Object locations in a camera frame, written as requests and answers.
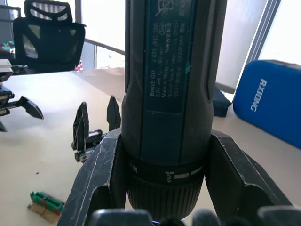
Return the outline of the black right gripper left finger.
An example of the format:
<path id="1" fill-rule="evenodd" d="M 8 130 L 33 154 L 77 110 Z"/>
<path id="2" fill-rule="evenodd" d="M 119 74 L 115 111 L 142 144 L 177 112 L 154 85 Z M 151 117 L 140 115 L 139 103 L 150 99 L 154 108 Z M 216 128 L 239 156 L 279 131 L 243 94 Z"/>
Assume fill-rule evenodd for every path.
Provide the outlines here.
<path id="1" fill-rule="evenodd" d="M 78 171 L 58 225 L 86 226 L 96 210 L 123 209 L 126 174 L 121 132 L 112 130 Z"/>

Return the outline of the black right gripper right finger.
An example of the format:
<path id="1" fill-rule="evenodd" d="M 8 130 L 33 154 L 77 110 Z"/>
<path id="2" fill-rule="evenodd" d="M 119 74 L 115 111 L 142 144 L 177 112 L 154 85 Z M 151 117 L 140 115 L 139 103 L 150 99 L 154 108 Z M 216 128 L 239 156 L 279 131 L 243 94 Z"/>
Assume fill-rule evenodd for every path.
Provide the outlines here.
<path id="1" fill-rule="evenodd" d="M 232 217 L 254 221 L 260 207 L 291 205 L 266 170 L 232 137 L 217 130 L 211 132 L 205 177 L 221 221 Z"/>

